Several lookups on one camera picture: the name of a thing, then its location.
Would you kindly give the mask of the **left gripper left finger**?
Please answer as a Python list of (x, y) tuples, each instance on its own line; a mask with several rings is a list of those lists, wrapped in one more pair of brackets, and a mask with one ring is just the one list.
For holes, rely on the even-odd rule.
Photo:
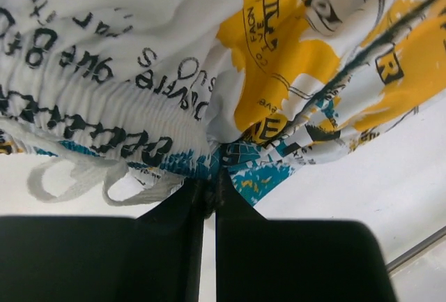
[(4, 216), (2, 301), (197, 301), (203, 191), (186, 181), (139, 218)]

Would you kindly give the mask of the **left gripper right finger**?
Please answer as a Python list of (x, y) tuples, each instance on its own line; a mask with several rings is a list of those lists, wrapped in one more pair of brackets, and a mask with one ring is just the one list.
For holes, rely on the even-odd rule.
[(395, 301), (380, 246), (354, 220), (263, 217), (221, 171), (216, 190), (218, 301)]

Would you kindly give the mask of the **white teal yellow patterned shorts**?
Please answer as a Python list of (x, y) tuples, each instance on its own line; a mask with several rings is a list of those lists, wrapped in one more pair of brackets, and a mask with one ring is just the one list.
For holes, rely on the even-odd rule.
[(444, 95), (445, 0), (1, 0), (1, 152), (75, 164), (41, 202), (255, 204)]

